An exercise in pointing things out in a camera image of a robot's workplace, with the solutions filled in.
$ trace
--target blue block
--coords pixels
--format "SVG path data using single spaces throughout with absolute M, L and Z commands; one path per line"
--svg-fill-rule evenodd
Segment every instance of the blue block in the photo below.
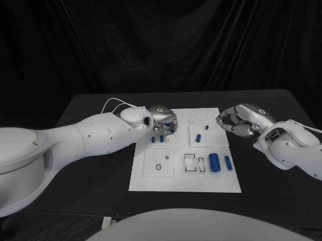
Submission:
M 225 161 L 225 166 L 227 166 L 227 170 L 231 170 L 231 162 L 230 162 L 230 157 L 224 157 L 224 161 Z
M 195 137 L 195 142 L 199 142 L 201 141 L 201 135 L 196 134 L 196 137 Z
M 221 170 L 219 163 L 218 163 L 218 156 L 215 153 L 209 154 L 209 170 L 212 172 L 218 172 Z

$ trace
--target black table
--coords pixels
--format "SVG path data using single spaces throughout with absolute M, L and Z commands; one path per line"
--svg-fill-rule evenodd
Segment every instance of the black table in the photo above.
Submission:
M 57 126 L 74 124 L 100 113 L 110 97 L 133 105 L 168 108 L 218 107 L 253 103 L 276 121 L 293 119 L 312 126 L 296 99 L 286 90 L 75 95 Z M 111 101 L 106 111 L 111 111 Z M 88 157 L 61 169 L 48 187 L 24 211 L 129 217 L 163 208 L 201 208 L 231 212 L 276 225 L 322 227 L 322 182 L 293 167 L 277 169 L 251 147 L 253 138 L 227 134 L 241 193 L 129 192 L 134 144 L 104 156 Z

